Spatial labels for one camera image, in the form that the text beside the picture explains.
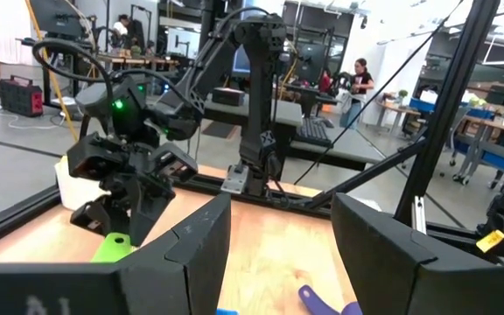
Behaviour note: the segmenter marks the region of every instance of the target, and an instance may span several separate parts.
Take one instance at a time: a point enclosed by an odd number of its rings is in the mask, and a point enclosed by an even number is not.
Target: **person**
[[[322,71],[322,77],[318,83],[318,91],[320,93],[328,93],[332,85],[332,77],[330,76],[330,69],[325,67]]]
[[[114,31],[118,36],[128,35],[128,26],[130,25],[130,18],[126,14],[118,17],[118,22],[114,23]]]
[[[367,70],[367,61],[365,59],[359,58],[355,61],[355,75],[352,79],[353,82],[350,91],[351,106],[348,108],[344,107],[339,119],[339,126],[345,128],[351,124],[349,129],[355,130],[359,118],[357,115],[361,112],[361,103],[365,100],[367,91],[375,88],[373,77]]]

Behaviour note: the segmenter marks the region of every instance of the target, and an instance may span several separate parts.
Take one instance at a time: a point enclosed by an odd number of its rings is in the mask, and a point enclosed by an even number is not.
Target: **black metal frame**
[[[329,191],[321,192],[316,196],[301,196],[270,189],[268,198],[264,196],[235,194],[233,195],[233,199],[329,219],[330,202],[335,193],[351,192],[354,188],[365,184],[402,161],[416,156],[416,162],[410,172],[408,182],[404,187],[402,198],[395,213],[395,217],[399,221],[411,225],[410,210],[412,200],[415,196],[424,196],[427,186],[431,181],[434,166],[437,164],[442,148],[442,145],[439,144],[445,142],[446,133],[458,108],[455,104],[459,104],[462,97],[463,89],[461,87],[465,87],[465,83],[469,80],[469,73],[477,58],[477,47],[486,35],[481,30],[486,29],[484,26],[487,23],[491,24],[499,2],[500,0],[474,0],[458,44],[458,49],[449,67],[443,91],[437,100],[437,111],[431,120],[429,135],[426,139],[414,143],[392,156],[386,157],[380,163],[374,164],[344,183],[337,185]],[[199,193],[216,195],[221,191],[223,180],[223,178],[197,175],[185,183],[175,181],[175,186]],[[53,185],[22,203],[1,212],[0,238],[59,203],[59,188]],[[427,231],[428,235],[442,242],[446,242],[492,262],[497,262],[498,256],[504,256],[504,248],[494,248],[486,254],[477,250],[475,242],[479,236],[476,232],[429,222],[427,223]]]

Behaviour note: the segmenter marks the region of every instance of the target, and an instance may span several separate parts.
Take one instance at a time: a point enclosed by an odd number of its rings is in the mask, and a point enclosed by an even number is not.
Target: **concrete floor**
[[[21,75],[35,80],[41,86],[41,71],[28,66],[3,66],[2,78],[11,74]],[[37,193],[54,182],[53,164],[56,156],[62,155],[74,140],[65,126],[56,126],[60,119],[57,111],[49,108],[40,118],[24,118],[0,114],[0,211],[10,207],[26,197]],[[96,123],[91,128],[96,130]],[[379,136],[370,129],[361,128],[361,134],[371,142],[375,149],[388,155],[405,142],[394,136]],[[192,155],[197,144],[197,135],[192,140]],[[226,169],[238,161],[239,138],[229,140],[201,135],[198,162]],[[186,148],[186,143],[179,143]],[[479,168],[469,186],[453,183],[450,176],[455,172],[448,166],[448,157],[441,158],[440,170],[447,175],[438,175],[432,180],[426,200],[428,221],[457,226],[457,221],[467,228],[475,228],[483,222],[489,201],[494,193],[486,188],[487,181],[493,177],[493,170]],[[310,162],[290,158],[283,171],[283,181],[295,181]],[[356,171],[321,165],[314,168],[300,183],[325,190],[352,177]],[[406,181],[406,175],[399,169],[392,169],[380,177],[355,189],[355,197],[375,200],[387,212],[396,209]]]

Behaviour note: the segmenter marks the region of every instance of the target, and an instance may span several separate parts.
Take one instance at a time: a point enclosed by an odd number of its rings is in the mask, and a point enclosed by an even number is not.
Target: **purple object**
[[[298,290],[298,295],[303,301],[304,306],[312,315],[362,315],[359,303],[353,302],[348,304],[341,313],[334,310],[330,305],[326,304],[322,298],[314,292],[309,285],[303,285]]]

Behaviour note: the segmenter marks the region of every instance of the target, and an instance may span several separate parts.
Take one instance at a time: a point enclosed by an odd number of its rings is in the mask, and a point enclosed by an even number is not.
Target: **metal bracket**
[[[249,168],[246,165],[237,164],[228,167],[227,177],[220,189],[226,193],[241,194],[249,176]]]
[[[425,219],[424,198],[416,196],[411,205],[413,228],[423,234],[427,234],[427,220]]]

